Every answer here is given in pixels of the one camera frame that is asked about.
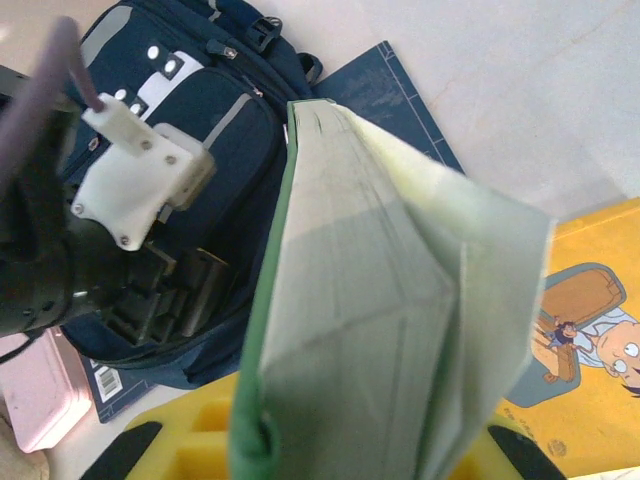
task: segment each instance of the yellow book cover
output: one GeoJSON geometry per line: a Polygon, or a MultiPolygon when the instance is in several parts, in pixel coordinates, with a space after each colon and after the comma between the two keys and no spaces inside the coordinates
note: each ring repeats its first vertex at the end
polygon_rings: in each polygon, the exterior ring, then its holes
{"type": "Polygon", "coordinates": [[[568,477],[640,465],[640,199],[560,226],[531,364],[498,413],[568,477]]]}

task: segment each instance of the zipper pull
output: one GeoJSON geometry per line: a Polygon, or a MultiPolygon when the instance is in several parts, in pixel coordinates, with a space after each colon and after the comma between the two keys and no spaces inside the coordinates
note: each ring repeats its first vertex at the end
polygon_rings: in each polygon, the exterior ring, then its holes
{"type": "Polygon", "coordinates": [[[238,56],[238,51],[235,48],[227,47],[224,43],[219,42],[215,38],[212,38],[207,42],[207,52],[211,55],[222,55],[229,60],[233,60],[238,56]]]}
{"type": "Polygon", "coordinates": [[[253,83],[251,81],[251,79],[249,77],[247,77],[246,75],[242,75],[242,78],[244,79],[245,82],[247,82],[247,84],[252,88],[253,93],[255,93],[256,95],[258,95],[259,97],[264,97],[264,93],[262,92],[262,90],[260,90],[255,83],[253,83]]]}

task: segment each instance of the gray reflective stripe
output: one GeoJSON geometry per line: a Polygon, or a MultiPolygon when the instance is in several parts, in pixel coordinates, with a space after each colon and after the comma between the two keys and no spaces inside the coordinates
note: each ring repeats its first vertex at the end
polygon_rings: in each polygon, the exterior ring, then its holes
{"type": "Polygon", "coordinates": [[[211,145],[213,145],[213,142],[216,141],[216,139],[220,136],[223,130],[227,128],[227,126],[233,121],[233,119],[238,116],[238,114],[240,113],[240,110],[242,110],[242,107],[244,107],[249,100],[251,100],[251,95],[247,93],[243,93],[242,95],[240,95],[240,98],[236,100],[236,103],[234,103],[231,106],[229,111],[224,114],[224,117],[222,117],[222,119],[218,122],[218,124],[214,127],[214,129],[211,130],[209,135],[207,135],[207,138],[204,139],[204,142],[202,142],[202,145],[204,145],[204,148],[206,148],[207,150],[211,148],[211,145]]]}
{"type": "Polygon", "coordinates": [[[131,7],[114,8],[85,38],[82,42],[82,57],[87,67],[93,63],[102,47],[124,28],[131,18],[131,10],[133,10],[131,7]]]}

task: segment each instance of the barcode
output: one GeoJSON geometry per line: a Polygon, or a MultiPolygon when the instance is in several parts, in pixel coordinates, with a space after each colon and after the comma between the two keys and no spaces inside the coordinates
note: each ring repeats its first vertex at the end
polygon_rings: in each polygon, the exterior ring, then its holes
{"type": "Polygon", "coordinates": [[[100,392],[102,403],[105,403],[122,390],[122,380],[120,380],[120,375],[116,370],[102,367],[94,373],[94,376],[98,383],[98,391],[100,392]]]}

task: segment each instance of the green cover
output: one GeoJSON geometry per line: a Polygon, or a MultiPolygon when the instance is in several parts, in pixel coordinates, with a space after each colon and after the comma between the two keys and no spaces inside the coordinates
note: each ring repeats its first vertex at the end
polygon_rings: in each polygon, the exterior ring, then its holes
{"type": "Polygon", "coordinates": [[[238,480],[266,480],[271,478],[278,458],[277,431],[275,425],[262,418],[260,402],[260,379],[258,367],[262,344],[269,319],[273,284],[278,270],[280,246],[285,220],[289,209],[289,198],[293,185],[293,174],[298,155],[296,120],[293,103],[288,107],[289,145],[287,166],[284,171],[280,198],[269,233],[269,242],[253,301],[251,319],[240,363],[240,378],[233,401],[231,415],[231,438],[229,460],[231,476],[238,480]]]}

